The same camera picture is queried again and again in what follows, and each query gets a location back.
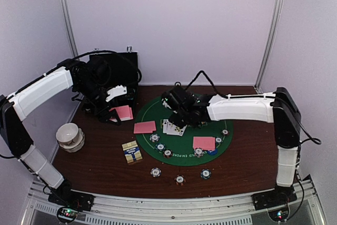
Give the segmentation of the pink playing card deck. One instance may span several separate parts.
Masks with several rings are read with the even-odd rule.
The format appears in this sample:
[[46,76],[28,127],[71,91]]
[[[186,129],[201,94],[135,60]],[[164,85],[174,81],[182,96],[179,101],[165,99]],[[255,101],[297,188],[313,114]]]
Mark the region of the pink playing card deck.
[[118,117],[121,121],[128,121],[133,119],[132,108],[129,105],[113,107],[110,109],[110,112],[116,110]]

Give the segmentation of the pink cards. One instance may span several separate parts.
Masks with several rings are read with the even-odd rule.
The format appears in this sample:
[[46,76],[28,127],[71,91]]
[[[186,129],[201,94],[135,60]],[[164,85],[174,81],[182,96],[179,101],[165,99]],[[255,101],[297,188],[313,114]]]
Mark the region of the pink cards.
[[195,136],[193,138],[193,149],[197,148],[207,151],[215,150],[215,137]]
[[134,124],[134,134],[147,134],[156,131],[155,121],[139,122]]

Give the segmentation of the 10 chips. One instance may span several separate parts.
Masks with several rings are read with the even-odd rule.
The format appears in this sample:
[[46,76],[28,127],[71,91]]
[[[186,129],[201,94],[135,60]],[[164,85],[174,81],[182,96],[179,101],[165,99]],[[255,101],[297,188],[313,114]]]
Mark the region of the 10 chips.
[[197,158],[202,157],[204,154],[204,151],[201,148],[197,148],[194,150],[194,156]]
[[160,140],[160,136],[156,133],[151,134],[149,140],[153,143],[158,142]]

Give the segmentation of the blue green 50 chip stack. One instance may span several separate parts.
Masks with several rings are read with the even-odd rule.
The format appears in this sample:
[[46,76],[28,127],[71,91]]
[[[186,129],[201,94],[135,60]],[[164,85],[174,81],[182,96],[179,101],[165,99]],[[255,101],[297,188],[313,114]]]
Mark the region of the blue green 50 chip stack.
[[212,172],[209,169],[203,169],[200,173],[200,177],[204,180],[207,180],[211,177]]

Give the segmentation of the blue white 10 chip stack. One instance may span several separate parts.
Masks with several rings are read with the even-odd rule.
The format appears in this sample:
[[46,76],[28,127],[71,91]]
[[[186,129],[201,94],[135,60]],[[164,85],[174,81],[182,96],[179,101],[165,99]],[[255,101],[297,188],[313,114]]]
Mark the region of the blue white 10 chip stack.
[[151,176],[154,178],[160,177],[161,173],[162,173],[161,169],[157,167],[152,168],[150,171]]

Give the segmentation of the red black 100 chip stack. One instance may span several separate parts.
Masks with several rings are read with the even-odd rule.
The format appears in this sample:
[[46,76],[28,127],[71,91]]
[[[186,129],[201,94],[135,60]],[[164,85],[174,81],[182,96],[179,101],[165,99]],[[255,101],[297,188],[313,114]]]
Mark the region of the red black 100 chip stack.
[[183,175],[177,175],[175,177],[175,183],[176,185],[184,185],[186,182],[185,177]]

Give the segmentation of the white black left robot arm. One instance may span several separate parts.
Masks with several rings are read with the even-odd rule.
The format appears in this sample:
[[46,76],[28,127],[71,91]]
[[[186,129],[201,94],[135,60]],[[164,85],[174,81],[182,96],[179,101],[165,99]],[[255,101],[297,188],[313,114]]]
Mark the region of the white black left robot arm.
[[89,101],[100,122],[111,124],[111,118],[115,118],[114,124],[120,125],[112,103],[116,89],[104,88],[105,82],[98,79],[102,72],[95,73],[100,67],[100,62],[85,63],[78,56],[68,58],[9,96],[1,95],[1,137],[11,152],[9,159],[17,159],[32,170],[64,206],[71,206],[76,200],[71,183],[34,145],[23,121],[44,102],[72,88]]

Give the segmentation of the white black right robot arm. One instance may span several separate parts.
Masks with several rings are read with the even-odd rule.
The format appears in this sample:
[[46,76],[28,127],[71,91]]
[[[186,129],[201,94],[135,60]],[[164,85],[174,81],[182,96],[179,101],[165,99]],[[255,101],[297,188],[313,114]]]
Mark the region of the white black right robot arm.
[[[202,122],[222,120],[260,121],[274,125],[274,139],[278,150],[277,174],[274,190],[270,193],[273,204],[282,204],[291,194],[295,174],[300,164],[300,150],[306,141],[320,145],[301,122],[301,113],[284,87],[276,91],[251,95],[224,95],[217,89],[214,94],[196,95],[178,83],[161,96],[165,108],[172,111],[169,122],[179,127],[199,128]],[[300,139],[301,133],[307,138]]]

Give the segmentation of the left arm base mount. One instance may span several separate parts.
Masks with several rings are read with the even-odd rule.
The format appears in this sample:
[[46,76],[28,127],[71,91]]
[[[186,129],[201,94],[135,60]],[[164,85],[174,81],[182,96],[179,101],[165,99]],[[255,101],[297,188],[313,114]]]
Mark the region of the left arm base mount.
[[48,197],[48,201],[77,211],[91,211],[94,198],[92,194],[81,193],[70,189],[53,189]]

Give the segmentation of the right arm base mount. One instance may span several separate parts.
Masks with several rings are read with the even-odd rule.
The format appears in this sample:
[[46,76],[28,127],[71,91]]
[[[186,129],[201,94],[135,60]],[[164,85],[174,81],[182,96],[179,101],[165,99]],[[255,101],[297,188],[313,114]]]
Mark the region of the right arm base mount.
[[276,185],[273,190],[252,195],[252,201],[256,211],[287,205],[289,202],[296,201],[297,199],[293,185],[290,187]]

